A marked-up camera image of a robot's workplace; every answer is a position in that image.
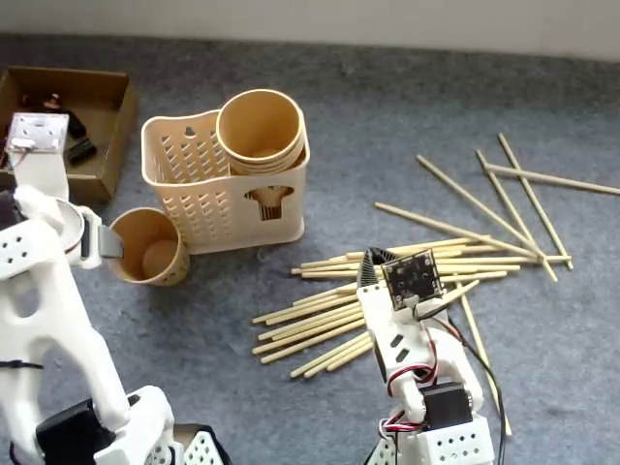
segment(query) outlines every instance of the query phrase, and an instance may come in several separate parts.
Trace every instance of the plastic basket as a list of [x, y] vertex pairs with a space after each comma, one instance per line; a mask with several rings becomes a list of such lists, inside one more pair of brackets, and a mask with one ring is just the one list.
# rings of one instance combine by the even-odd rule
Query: plastic basket
[[142, 177], [157, 192], [189, 253], [299, 239], [310, 159], [305, 123], [304, 150], [289, 170], [235, 175], [215, 134], [217, 114], [157, 116], [141, 130]]

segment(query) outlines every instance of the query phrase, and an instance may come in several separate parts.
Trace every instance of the beige plastic basket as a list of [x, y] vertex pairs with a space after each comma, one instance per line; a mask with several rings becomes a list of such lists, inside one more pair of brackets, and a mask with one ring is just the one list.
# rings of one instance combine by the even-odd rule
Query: beige plastic basket
[[215, 134], [218, 110], [142, 126], [142, 177], [190, 254], [291, 242], [301, 237], [310, 147], [286, 171], [231, 175]]

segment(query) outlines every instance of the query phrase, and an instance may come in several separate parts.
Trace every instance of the paper cup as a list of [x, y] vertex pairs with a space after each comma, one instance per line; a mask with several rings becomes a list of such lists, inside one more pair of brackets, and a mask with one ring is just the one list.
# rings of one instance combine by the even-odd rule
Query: paper cup
[[231, 165], [247, 174], [284, 171], [299, 158], [305, 141], [299, 106], [270, 89], [243, 92], [226, 102], [215, 132]]
[[172, 221], [155, 208], [135, 208], [110, 226], [123, 240], [122, 259], [108, 261], [123, 281], [173, 286], [185, 278], [189, 255]]

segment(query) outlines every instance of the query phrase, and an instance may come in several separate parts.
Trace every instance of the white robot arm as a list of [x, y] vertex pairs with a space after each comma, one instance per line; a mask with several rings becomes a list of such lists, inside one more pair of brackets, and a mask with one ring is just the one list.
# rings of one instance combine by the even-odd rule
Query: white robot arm
[[[160, 389], [125, 393], [104, 338], [90, 324], [70, 265], [93, 268], [122, 257], [123, 249], [92, 210], [55, 197], [64, 192], [66, 178], [58, 188], [40, 171], [23, 172], [26, 155], [29, 163], [39, 155], [46, 157], [42, 163], [63, 163], [64, 141], [49, 141], [62, 133], [58, 116], [15, 115], [7, 147], [20, 167], [18, 187], [14, 195], [0, 193], [0, 412], [11, 434], [12, 459], [193, 465], [207, 458], [204, 463], [226, 465], [228, 456], [209, 427], [193, 428], [191, 449], [184, 452], [173, 439], [174, 417]], [[19, 184], [24, 179], [28, 185]], [[21, 298], [33, 291], [38, 306], [25, 315]], [[38, 394], [44, 355], [52, 346], [78, 366], [92, 399], [44, 420]]]
[[[384, 264], [385, 281], [376, 279], [376, 264]], [[369, 249], [357, 282], [387, 393], [399, 404], [380, 421], [382, 440], [366, 463], [491, 465], [481, 385], [437, 298], [432, 252], [397, 260]]]

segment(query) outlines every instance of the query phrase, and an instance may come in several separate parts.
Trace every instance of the brown cardboard box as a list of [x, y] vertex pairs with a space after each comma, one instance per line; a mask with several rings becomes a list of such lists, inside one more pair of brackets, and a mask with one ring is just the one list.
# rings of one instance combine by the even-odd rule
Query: brown cardboard box
[[[11, 67], [0, 81], [0, 131], [11, 124], [14, 112], [27, 110], [20, 104], [23, 94], [51, 93], [60, 95], [63, 108], [77, 115], [97, 146], [94, 157], [74, 167], [66, 163], [72, 197], [82, 203], [109, 201], [116, 191], [138, 117], [138, 95], [129, 77], [123, 73]], [[66, 148], [74, 143], [67, 140]], [[13, 185], [12, 173], [0, 170], [0, 186]]]

